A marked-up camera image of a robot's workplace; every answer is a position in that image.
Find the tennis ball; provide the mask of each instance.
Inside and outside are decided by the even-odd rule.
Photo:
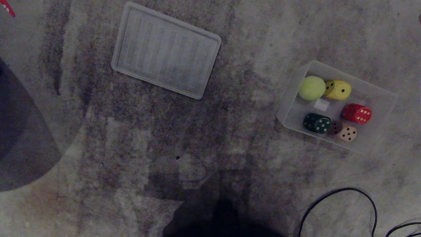
[[[317,100],[326,90],[325,81],[316,76],[308,76],[304,78],[298,94],[305,100]]]

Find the clear plastic tray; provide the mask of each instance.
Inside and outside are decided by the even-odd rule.
[[[114,70],[200,99],[221,37],[126,2],[111,66]]]
[[[320,110],[316,108],[317,106],[314,107],[316,100],[306,101],[298,95],[298,90],[300,89],[303,79],[309,75],[319,76],[325,81],[347,81],[352,85],[352,93],[348,99],[344,101],[321,97],[321,99],[329,102],[329,106],[325,111],[324,109]],[[375,141],[378,136],[378,129],[381,127],[383,121],[390,115],[396,101],[397,95],[394,93],[362,81],[321,62],[312,61],[295,70],[276,117],[286,128],[328,141],[361,154],[367,154],[373,149],[373,146],[376,145]],[[350,103],[368,106],[373,111],[371,120],[364,125],[348,122],[358,130],[358,135],[353,141],[349,143],[342,142],[329,134],[314,133],[303,127],[304,117],[309,113],[328,116],[332,121],[346,121],[341,118],[341,111],[345,105]]]

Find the cable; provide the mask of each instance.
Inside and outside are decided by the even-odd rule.
[[[374,216],[375,216],[375,218],[374,218],[374,225],[373,225],[373,230],[371,231],[371,236],[372,237],[374,237],[374,231],[376,230],[376,226],[377,226],[377,208],[376,208],[376,205],[374,204],[374,202],[373,202],[373,200],[365,193],[365,192],[363,192],[363,191],[361,191],[361,190],[359,190],[359,189],[356,189],[356,188],[343,188],[343,189],[337,189],[337,190],[334,190],[334,191],[331,191],[330,193],[328,193],[328,194],[325,194],[323,197],[321,197],[319,200],[317,200],[315,203],[313,203],[308,209],[307,209],[307,211],[306,211],[306,213],[304,214],[304,216],[303,216],[303,219],[301,220],[301,223],[300,223],[300,230],[299,230],[299,232],[298,232],[298,237],[301,237],[301,231],[303,230],[303,225],[304,225],[304,221],[306,220],[306,218],[307,218],[307,216],[309,215],[309,213],[310,213],[310,211],[317,205],[317,204],[319,204],[321,201],[323,201],[323,200],[325,200],[326,198],[328,198],[328,197],[330,197],[330,196],[332,196],[332,195],[334,195],[334,194],[337,194],[337,193],[340,193],[340,192],[344,192],[344,191],[356,191],[356,192],[359,192],[359,193],[361,193],[361,194],[363,194],[364,196],[366,196],[369,200],[370,200],[370,202],[371,202],[371,204],[373,205],[373,208],[374,208]]]
[[[387,232],[386,237],[389,237],[389,235],[401,228],[407,227],[407,226],[413,226],[413,225],[421,225],[421,222],[412,222],[412,223],[408,223],[408,224],[404,224],[401,226],[397,226],[393,229],[391,229],[389,232]],[[412,237],[412,236],[417,236],[417,235],[421,235],[421,233],[417,233],[417,234],[412,234],[412,235],[408,235],[407,237]]]
[[[332,195],[335,195],[335,194],[337,194],[337,193],[344,192],[344,191],[356,191],[356,192],[359,192],[359,193],[363,194],[364,196],[366,196],[366,197],[370,200],[371,204],[373,205],[373,209],[374,209],[374,216],[375,216],[375,218],[374,218],[374,225],[373,225],[373,229],[372,229],[372,231],[371,231],[371,236],[372,236],[372,237],[374,237],[374,231],[376,230],[376,226],[377,226],[377,208],[376,208],[376,205],[374,204],[374,202],[373,202],[373,200],[370,198],[370,196],[368,196],[365,192],[363,192],[363,191],[361,191],[361,190],[359,190],[359,189],[356,189],[356,188],[343,188],[343,189],[337,189],[337,190],[334,190],[334,191],[331,191],[331,192],[329,192],[329,193],[325,194],[324,196],[322,196],[321,198],[319,198],[317,201],[315,201],[315,202],[314,202],[314,203],[313,203],[313,204],[312,204],[312,205],[311,205],[311,206],[307,209],[306,213],[304,214],[304,216],[303,216],[303,218],[302,218],[302,220],[301,220],[301,223],[300,223],[300,230],[299,230],[299,232],[298,232],[298,237],[301,237],[301,232],[302,232],[302,230],[303,230],[304,221],[306,220],[307,216],[310,214],[310,211],[311,211],[314,207],[316,207],[316,206],[317,206],[317,204],[319,204],[320,202],[322,202],[322,201],[323,201],[323,200],[325,200],[326,198],[328,198],[328,197],[330,197],[330,196],[332,196]],[[413,225],[421,225],[421,222],[412,222],[412,223],[404,224],[404,225],[401,225],[401,226],[397,226],[397,227],[395,227],[395,228],[391,229],[389,232],[387,232],[386,237],[389,237],[389,235],[390,235],[390,234],[392,234],[393,232],[395,232],[395,231],[397,231],[397,230],[399,230],[399,229],[401,229],[401,228],[404,228],[404,227],[407,227],[407,226],[413,226]],[[421,236],[421,232],[420,232],[420,233],[416,233],[416,234],[411,234],[411,235],[408,235],[407,237],[413,237],[413,236]]]

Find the floor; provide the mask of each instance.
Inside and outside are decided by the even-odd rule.
[[[134,0],[221,36],[194,100],[112,70],[125,1],[8,1],[0,57],[11,104],[28,109],[0,159],[0,236],[162,236],[209,219],[220,197],[295,236],[312,202],[348,186],[376,203],[377,237],[420,221],[421,2]],[[275,121],[314,59],[399,95],[369,155]],[[371,208],[338,194],[303,236],[369,236]]]

